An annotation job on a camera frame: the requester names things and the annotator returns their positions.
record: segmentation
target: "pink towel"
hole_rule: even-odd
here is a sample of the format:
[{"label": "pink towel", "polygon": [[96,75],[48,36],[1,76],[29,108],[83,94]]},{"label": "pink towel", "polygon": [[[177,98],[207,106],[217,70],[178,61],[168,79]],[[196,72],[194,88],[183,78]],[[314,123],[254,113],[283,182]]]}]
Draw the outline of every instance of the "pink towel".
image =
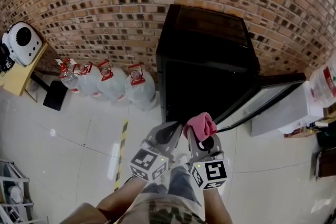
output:
[{"label": "pink towel", "polygon": [[207,112],[203,112],[200,115],[188,120],[187,124],[183,128],[184,136],[186,138],[188,138],[187,130],[190,126],[194,129],[196,137],[200,142],[206,140],[210,135],[217,132],[217,126]]}]

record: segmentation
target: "jeans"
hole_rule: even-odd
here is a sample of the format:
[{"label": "jeans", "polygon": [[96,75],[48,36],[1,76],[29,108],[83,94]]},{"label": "jeans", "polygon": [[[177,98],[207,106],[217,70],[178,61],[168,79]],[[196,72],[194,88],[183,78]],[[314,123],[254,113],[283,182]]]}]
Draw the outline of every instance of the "jeans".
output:
[{"label": "jeans", "polygon": [[190,174],[183,166],[177,166],[171,170],[169,189],[164,185],[151,183],[142,190],[142,193],[172,194],[184,197],[199,204],[193,187],[190,184]]}]

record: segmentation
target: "yellow table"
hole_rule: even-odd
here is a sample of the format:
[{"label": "yellow table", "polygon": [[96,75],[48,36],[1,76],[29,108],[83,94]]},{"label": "yellow table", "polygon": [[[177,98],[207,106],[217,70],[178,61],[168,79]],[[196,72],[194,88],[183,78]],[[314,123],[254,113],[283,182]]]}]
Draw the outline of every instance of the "yellow table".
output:
[{"label": "yellow table", "polygon": [[15,94],[22,95],[26,89],[27,83],[30,80],[37,63],[46,51],[48,43],[44,43],[40,48],[38,54],[35,56],[34,61],[26,67],[22,67],[15,63],[13,67],[5,73],[3,77],[0,76],[0,86],[4,86],[4,89]]}]

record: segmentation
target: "large water bottle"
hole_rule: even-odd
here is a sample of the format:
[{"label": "large water bottle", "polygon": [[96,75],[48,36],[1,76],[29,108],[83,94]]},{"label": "large water bottle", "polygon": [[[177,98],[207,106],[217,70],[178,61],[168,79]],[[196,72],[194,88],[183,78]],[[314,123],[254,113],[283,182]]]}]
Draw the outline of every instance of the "large water bottle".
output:
[{"label": "large water bottle", "polygon": [[79,93],[77,89],[78,75],[72,72],[73,66],[69,65],[70,60],[64,60],[60,66],[59,79],[73,93]]},{"label": "large water bottle", "polygon": [[336,55],[315,70],[309,79],[314,102],[327,108],[336,102]]},{"label": "large water bottle", "polygon": [[113,105],[128,105],[130,101],[125,95],[126,74],[120,68],[111,67],[108,60],[100,63],[98,68],[101,79],[98,89],[105,94]]},{"label": "large water bottle", "polygon": [[126,96],[141,110],[149,110],[155,106],[155,83],[152,76],[142,70],[140,64],[129,67],[130,75],[126,80]]},{"label": "large water bottle", "polygon": [[108,97],[97,88],[101,74],[99,69],[92,63],[89,63],[88,65],[74,65],[73,73],[78,75],[78,86],[80,92],[97,100],[108,100]]}]

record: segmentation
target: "yellow and black striped tape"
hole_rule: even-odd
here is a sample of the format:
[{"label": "yellow and black striped tape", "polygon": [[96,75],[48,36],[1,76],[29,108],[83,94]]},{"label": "yellow and black striped tape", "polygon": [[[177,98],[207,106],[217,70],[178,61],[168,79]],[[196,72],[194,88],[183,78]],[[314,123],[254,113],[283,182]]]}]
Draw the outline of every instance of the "yellow and black striped tape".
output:
[{"label": "yellow and black striped tape", "polygon": [[122,128],[122,135],[121,135],[121,142],[120,142],[120,148],[119,148],[119,158],[118,158],[118,171],[116,174],[116,181],[114,183],[114,191],[116,191],[119,188],[119,181],[120,181],[120,174],[121,174],[121,160],[124,153],[124,146],[126,141],[126,133],[127,133],[127,125],[128,120],[124,121],[124,126]]}]

